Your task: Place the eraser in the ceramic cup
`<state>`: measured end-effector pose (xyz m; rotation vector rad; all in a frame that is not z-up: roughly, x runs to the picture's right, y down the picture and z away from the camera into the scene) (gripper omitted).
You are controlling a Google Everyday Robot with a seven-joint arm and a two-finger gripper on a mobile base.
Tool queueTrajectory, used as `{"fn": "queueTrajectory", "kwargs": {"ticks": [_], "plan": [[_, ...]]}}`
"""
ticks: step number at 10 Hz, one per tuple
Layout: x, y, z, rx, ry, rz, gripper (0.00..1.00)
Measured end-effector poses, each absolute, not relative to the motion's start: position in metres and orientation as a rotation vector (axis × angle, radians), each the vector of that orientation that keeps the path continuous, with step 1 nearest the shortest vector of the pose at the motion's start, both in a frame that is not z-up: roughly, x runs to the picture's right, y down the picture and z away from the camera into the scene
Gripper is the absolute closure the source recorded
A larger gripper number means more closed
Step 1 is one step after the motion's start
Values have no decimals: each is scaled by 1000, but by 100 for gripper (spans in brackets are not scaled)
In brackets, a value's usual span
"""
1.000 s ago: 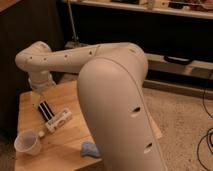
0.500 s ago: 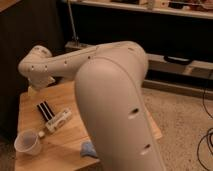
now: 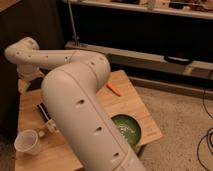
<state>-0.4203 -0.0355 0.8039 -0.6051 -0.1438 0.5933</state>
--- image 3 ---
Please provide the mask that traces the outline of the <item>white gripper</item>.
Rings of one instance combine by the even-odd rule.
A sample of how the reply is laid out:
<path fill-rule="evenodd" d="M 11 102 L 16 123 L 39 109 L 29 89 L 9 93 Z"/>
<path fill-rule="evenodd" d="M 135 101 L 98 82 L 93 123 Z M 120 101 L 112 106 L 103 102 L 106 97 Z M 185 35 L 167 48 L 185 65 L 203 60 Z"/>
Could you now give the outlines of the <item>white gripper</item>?
<path fill-rule="evenodd" d="M 20 94 L 23 94 L 28 90 L 31 85 L 29 81 L 40 77 L 39 68 L 32 65 L 18 65 L 17 73 L 20 78 L 18 80 L 18 91 Z"/>

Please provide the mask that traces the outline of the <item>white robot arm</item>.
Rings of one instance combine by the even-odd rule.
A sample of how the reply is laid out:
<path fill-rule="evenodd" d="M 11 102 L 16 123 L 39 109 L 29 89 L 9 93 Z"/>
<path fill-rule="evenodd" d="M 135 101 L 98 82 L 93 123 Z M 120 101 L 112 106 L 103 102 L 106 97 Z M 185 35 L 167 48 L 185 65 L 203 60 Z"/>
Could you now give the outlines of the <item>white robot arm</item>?
<path fill-rule="evenodd" d="M 111 72 L 104 54 L 42 50 L 30 37 L 8 46 L 4 54 L 29 69 L 20 72 L 27 79 L 39 69 L 49 71 L 41 84 L 43 103 L 86 171 L 146 171 L 97 99 Z"/>

